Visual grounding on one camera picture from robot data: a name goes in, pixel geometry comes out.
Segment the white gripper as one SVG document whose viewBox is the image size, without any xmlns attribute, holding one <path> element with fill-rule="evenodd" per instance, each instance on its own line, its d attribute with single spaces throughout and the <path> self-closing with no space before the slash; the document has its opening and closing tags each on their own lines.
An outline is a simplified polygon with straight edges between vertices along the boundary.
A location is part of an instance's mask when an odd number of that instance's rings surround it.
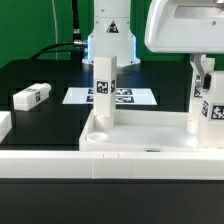
<svg viewBox="0 0 224 224">
<path fill-rule="evenodd" d="M 224 53 L 224 2 L 216 0 L 152 0 L 145 29 L 146 47 L 158 53 L 193 53 L 195 86 L 209 90 L 211 76 L 199 53 Z"/>
</svg>

